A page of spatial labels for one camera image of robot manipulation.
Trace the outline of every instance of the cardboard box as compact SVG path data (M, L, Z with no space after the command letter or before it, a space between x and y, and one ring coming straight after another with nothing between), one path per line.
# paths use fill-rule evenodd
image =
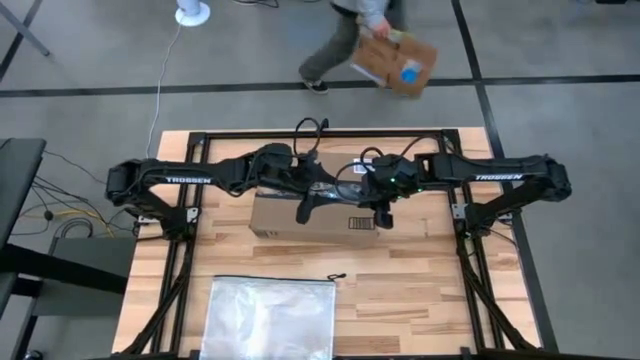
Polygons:
M357 160L359 155L319 154L318 160L330 174ZM350 168L340 180L360 181L364 169ZM296 195L259 188L253 202L249 228L263 239L328 242L356 247L372 246L378 237L373 211L353 205L332 204L313 209L309 221L296 222L301 198Z
M390 39L375 39L362 31L351 67L378 85L418 97L427 85L438 51L411 35L393 31Z

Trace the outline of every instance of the gray pants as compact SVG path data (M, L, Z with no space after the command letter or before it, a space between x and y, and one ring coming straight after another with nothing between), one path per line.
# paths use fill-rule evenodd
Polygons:
M394 8L386 14L391 27L398 30L405 30L402 5L402 1L396 1ZM329 42L307 58L298 69L302 78L320 80L327 71L347 61L356 47L359 33L355 19L340 15L338 28Z

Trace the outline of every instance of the gray hoodie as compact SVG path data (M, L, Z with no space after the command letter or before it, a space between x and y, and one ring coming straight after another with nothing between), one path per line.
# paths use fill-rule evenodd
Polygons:
M334 4L356 12L364 19L364 24L373 29L384 21L384 12L389 0L331 0Z

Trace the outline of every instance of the concrete floor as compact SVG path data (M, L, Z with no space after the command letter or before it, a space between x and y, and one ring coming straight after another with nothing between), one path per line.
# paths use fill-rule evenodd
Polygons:
M335 13L326 4L280 0L280 9L211 0L213 16L182 29L164 84L297 81L302 59L327 38ZM3 0L19 17L30 1ZM405 0L407 23L440 50L434 76L471 76L448 0ZM485 77L640 74L640 3L601 6L574 0L463 0ZM154 86L176 31L173 0L44 0L31 25L50 48L44 58L23 42L3 91ZM0 54L15 32L0 19ZM348 67L329 80L361 80ZM634 223L640 190L633 149L640 133L640 83L489 86L507 156L549 153L566 164L574 194L560 204L535 204L525 222L560 349L640 357L640 297ZM143 157L154 95L0 97L2 137L43 137L48 149L99 177L125 159ZM473 86L428 88L419 100L376 89L204 92L162 97L154 133L169 129L291 128L305 117L333 127L482 126ZM103 187L57 158L46 157L44 178L87 197L108 216ZM29 198L28 204L37 199ZM126 219L120 224L126 226ZM38 230L24 219L16 231ZM51 233L15 237L45 251ZM27 307L14 297L0 322L0 359L8 358ZM110 352L118 314L45 318L32 348L48 360Z

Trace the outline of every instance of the wooden table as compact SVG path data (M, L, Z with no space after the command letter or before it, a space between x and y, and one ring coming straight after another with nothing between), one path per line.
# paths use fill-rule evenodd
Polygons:
M465 156L489 158L484 128L460 128ZM187 131L164 132L158 158L184 161ZM411 138L327 138L320 152L359 154L367 146L399 154ZM291 143L290 139L280 142ZM269 140L215 140L209 162L254 151ZM301 140L299 149L312 140ZM435 141L418 142L407 156L437 151ZM500 194L493 183L475 183L474 200L486 202ZM175 203L178 186L156 186L153 191ZM368 249L347 246L257 239L247 227L252 194L232 198L217 188L206 187L181 354L199 349L207 302L216 274L324 279L346 273L338 281L334 352L347 354L457 354L461 346L473 349L473 337L448 199L445 193L428 192L393 205L395 227L381 230L377 245ZM504 225L494 230L512 237ZM145 229L142 236L158 233ZM113 350L124 349L146 324L158 304L161 279L169 243L141 242L131 269ZM538 345L514 245L496 235L484 238L484 246L497 302L512 323L531 343ZM483 330L490 339L482 305ZM171 320L165 324L169 329ZM168 337L163 337L164 349Z

